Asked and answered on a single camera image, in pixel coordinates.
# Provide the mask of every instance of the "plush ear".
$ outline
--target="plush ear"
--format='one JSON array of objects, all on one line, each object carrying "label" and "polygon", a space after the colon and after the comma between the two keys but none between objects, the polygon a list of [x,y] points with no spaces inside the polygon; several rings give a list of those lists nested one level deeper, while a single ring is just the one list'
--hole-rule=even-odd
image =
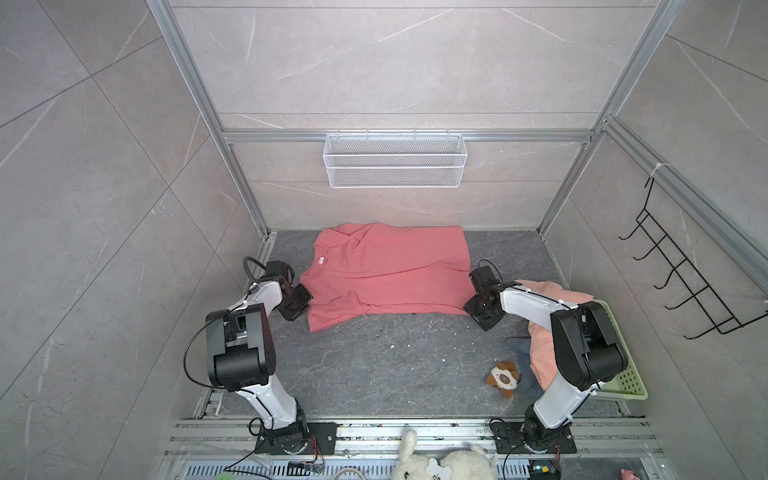
[{"label": "plush ear", "polygon": [[419,437],[416,435],[416,430],[407,429],[402,434],[402,440],[400,441],[400,461],[405,462],[413,455],[413,451],[416,450],[416,441]]}]

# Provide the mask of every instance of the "white cable tie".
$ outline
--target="white cable tie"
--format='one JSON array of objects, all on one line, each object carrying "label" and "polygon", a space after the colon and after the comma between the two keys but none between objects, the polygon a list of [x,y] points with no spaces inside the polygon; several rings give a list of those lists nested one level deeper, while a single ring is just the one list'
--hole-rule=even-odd
[{"label": "white cable tie", "polygon": [[671,167],[672,164],[663,164],[661,162],[657,162],[656,166],[654,167],[654,169],[650,171],[650,176],[653,177],[653,175],[656,173],[656,170],[658,170],[659,167],[662,167],[662,166]]}]

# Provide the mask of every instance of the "brown and white stuffed dog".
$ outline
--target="brown and white stuffed dog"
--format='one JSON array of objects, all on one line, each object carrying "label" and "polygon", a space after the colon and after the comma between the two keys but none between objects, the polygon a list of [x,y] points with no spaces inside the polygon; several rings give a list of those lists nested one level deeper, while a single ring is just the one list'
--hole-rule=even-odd
[{"label": "brown and white stuffed dog", "polygon": [[494,386],[502,391],[506,399],[511,399],[515,394],[514,390],[518,388],[520,374],[515,368],[515,364],[509,360],[496,363],[491,370],[491,374],[485,377],[485,383]]}]

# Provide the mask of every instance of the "white stuffed animal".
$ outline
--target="white stuffed animal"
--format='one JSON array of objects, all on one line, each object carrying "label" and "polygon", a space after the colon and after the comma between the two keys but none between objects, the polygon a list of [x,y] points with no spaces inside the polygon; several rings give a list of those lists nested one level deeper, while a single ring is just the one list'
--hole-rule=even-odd
[{"label": "white stuffed animal", "polygon": [[434,458],[414,455],[418,436],[414,430],[403,433],[400,444],[400,459],[392,480],[497,480],[496,459],[488,459],[485,451],[473,445],[470,450],[451,452],[440,465]]}]

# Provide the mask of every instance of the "green object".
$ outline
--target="green object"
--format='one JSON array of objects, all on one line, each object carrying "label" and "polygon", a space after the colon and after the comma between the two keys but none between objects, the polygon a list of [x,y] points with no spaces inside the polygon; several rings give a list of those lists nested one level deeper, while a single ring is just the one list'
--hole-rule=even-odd
[{"label": "green object", "polygon": [[643,379],[640,377],[640,372],[637,371],[637,366],[634,364],[632,354],[629,353],[627,343],[624,341],[624,337],[621,335],[619,324],[616,323],[614,313],[611,312],[611,308],[603,300],[594,300],[600,303],[605,308],[608,318],[611,319],[616,334],[621,341],[621,345],[624,347],[624,351],[627,353],[627,359],[629,360],[629,366],[619,372],[610,382],[607,382],[598,390],[596,398],[606,400],[645,400],[648,398],[648,391],[645,389]]}]

